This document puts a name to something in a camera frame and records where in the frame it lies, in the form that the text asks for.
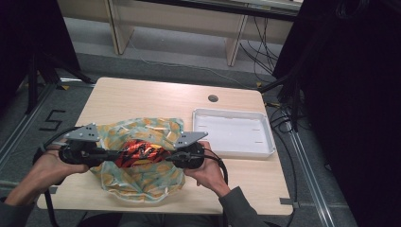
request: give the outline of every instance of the person's left hand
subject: person's left hand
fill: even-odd
[[[59,183],[65,177],[73,173],[88,171],[87,165],[69,165],[59,158],[57,150],[49,150],[30,169],[24,179],[14,188],[7,199],[9,205],[27,205],[33,201],[48,187]]]

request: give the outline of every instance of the forearm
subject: forearm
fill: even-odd
[[[233,227],[254,226],[266,227],[267,225],[259,218],[256,211],[245,199],[239,187],[218,199],[223,206],[228,221]]]

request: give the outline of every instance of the crumpled plastic bag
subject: crumpled plastic bag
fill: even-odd
[[[124,143],[140,139],[173,150],[172,144],[183,130],[179,118],[135,118],[111,125],[97,126],[100,145],[104,149],[121,150]],[[171,162],[118,168],[104,162],[91,168],[106,190],[123,201],[155,203],[177,192],[185,183],[183,170]]]

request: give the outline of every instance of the metal bracket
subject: metal bracket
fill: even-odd
[[[86,142],[97,142],[100,140],[95,123],[89,124],[87,126],[82,126],[75,131],[66,133],[64,135],[64,138]]]
[[[207,136],[206,131],[181,131],[181,136],[173,144],[174,148],[184,148]]]

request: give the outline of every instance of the person's right hand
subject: person's right hand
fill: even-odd
[[[205,148],[204,154],[215,156],[211,151],[209,142],[199,141]],[[205,158],[201,167],[196,169],[184,169],[183,173],[189,177],[197,180],[197,184],[203,185],[214,191],[219,197],[223,197],[230,192],[230,188],[224,182],[223,175],[221,174],[220,167],[216,160]]]

